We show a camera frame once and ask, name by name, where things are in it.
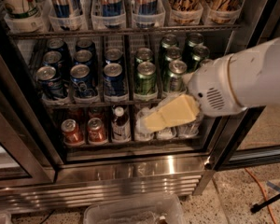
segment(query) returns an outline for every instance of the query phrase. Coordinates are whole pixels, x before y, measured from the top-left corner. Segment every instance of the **refrigerator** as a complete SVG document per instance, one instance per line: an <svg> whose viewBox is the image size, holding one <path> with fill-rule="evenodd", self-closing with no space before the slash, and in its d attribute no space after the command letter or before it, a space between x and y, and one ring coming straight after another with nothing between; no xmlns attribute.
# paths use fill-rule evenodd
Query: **refrigerator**
<svg viewBox="0 0 280 224"><path fill-rule="evenodd" d="M250 108L235 116L204 116L192 137L139 141L135 135L135 111L139 106L163 100L162 80L157 69L157 93L143 101L134 96L133 61L137 49L150 48L158 60L161 38L174 34L179 47L186 33L201 33L210 58L235 53L280 37L280 0L241 0L240 17L233 24L168 25L134 27L131 0L125 0L125 27L94 29L97 0L83 4L87 27L77 31L38 33L13 32L0 8L0 210L34 212L61 207L112 202L143 193L167 192L178 196L200 195L215 172L280 161L280 144L264 146L246 141L255 123L274 120L274 107ZM47 14L51 14L51 4ZM110 100L104 96L103 67L98 65L98 100L58 104L44 100L35 81L49 39L61 38L75 52L78 39L90 38L96 46L98 64L105 51L120 49L126 67L127 96ZM124 105L130 116L131 140L112 140L112 106ZM64 144L61 125L68 110L84 112L84 137L90 107L102 107L106 116L107 142L78 147ZM247 146L246 143L257 143Z"/></svg>

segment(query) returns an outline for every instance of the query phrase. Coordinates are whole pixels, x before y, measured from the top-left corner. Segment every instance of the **cable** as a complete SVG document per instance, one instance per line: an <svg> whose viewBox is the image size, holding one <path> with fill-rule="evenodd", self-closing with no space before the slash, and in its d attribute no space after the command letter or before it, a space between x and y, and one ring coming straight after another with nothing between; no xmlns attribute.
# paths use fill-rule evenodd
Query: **cable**
<svg viewBox="0 0 280 224"><path fill-rule="evenodd" d="M247 168L245 168L245 171L246 171L247 173L249 173L249 175L250 175L250 176L254 179L254 181L259 185L259 188L260 188L261 193L262 193L262 195L263 195L263 197L264 197L264 200L265 200L265 201L268 201L267 193L265 192L265 189L263 188L263 186L260 184L259 180L258 180ZM268 207L268 211L269 211L269 213L270 213L270 216L271 216L271 219L272 219L273 223L274 223L274 224L277 224L277 221L276 221L276 219L275 219L275 217L274 217L274 215L273 215L272 208L271 208L269 205L268 205L267 207Z"/></svg>
<svg viewBox="0 0 280 224"><path fill-rule="evenodd" d="M55 212L55 210L52 210L52 211L47 215L47 217L46 217L45 219L43 219L39 224L45 223L45 221L48 220L49 217L52 216L52 214L53 214L54 212Z"/></svg>

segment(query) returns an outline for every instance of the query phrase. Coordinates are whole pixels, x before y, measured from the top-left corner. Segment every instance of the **beverage cooler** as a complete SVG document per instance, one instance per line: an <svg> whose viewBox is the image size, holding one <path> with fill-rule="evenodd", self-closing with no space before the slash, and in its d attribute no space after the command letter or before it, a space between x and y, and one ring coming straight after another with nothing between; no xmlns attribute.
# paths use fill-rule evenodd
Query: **beverage cooler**
<svg viewBox="0 0 280 224"><path fill-rule="evenodd" d="M275 133L280 106L136 129L143 110L187 92L161 67L165 39L190 59L200 34L208 61L254 47L280 36L280 0L27 0L25 16L11 1L0 0L0 210L199 195L215 172L280 161L278 140L249 135L263 119Z"/></svg>

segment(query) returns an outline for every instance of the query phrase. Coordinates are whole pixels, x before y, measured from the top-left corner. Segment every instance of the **refrigerator vent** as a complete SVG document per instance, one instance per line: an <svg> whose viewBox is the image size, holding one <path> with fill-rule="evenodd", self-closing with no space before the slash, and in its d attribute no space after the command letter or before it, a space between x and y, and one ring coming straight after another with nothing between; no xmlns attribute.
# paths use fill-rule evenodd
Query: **refrigerator vent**
<svg viewBox="0 0 280 224"><path fill-rule="evenodd" d="M215 88L211 88L208 90L207 94L207 101L210 106L216 110L221 110L224 107L224 99L220 93L220 91L216 90Z"/></svg>

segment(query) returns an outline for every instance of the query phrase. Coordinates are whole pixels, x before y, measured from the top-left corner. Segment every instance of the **bottle label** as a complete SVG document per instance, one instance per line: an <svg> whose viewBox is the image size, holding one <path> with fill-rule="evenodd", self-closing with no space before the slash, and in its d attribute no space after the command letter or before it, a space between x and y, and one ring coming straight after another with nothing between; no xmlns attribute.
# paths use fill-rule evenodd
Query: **bottle label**
<svg viewBox="0 0 280 224"><path fill-rule="evenodd" d="M112 122L113 137L116 140L128 140L131 138L130 119L127 122L119 126L117 123Z"/></svg>

